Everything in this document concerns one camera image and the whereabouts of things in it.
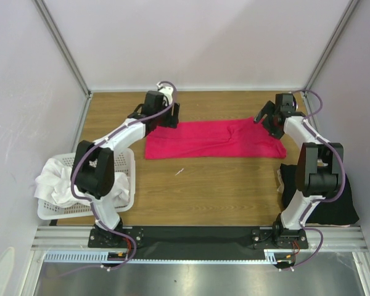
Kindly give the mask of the pink t shirt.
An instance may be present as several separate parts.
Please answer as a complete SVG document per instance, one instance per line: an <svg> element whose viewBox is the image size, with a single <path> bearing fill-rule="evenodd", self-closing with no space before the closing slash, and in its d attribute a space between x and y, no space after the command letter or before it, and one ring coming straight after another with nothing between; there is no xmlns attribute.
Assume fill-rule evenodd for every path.
<svg viewBox="0 0 370 296"><path fill-rule="evenodd" d="M281 158L287 150L252 117L238 120L189 121L158 127L146 137L145 158L251 157Z"/></svg>

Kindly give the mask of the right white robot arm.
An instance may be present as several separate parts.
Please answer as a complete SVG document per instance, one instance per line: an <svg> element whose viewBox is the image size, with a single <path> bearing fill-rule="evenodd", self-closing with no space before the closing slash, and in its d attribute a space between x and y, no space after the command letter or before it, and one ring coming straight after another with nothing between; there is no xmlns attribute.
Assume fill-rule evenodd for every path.
<svg viewBox="0 0 370 296"><path fill-rule="evenodd" d="M280 249L306 241L305 224L321 202L334 202L345 187L343 146L322 137L308 116L297 110L295 96L279 93L254 119L270 136L288 135L300 149L295 173L296 191L287 208L273 223L270 240Z"/></svg>

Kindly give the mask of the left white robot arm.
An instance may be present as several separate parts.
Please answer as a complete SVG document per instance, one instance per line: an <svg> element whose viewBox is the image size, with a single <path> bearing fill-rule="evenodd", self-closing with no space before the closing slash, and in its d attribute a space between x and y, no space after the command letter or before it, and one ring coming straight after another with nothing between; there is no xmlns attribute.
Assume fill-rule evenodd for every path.
<svg viewBox="0 0 370 296"><path fill-rule="evenodd" d="M89 202L95 217L89 247L119 247L125 240L129 240L132 247L137 246L123 233L123 222L113 202L116 197L112 192L115 153L123 152L158 126L176 128L179 104L175 99L174 86L158 86L146 93L144 102L118 128L98 140L78 144L70 175L70 192L77 200Z"/></svg>

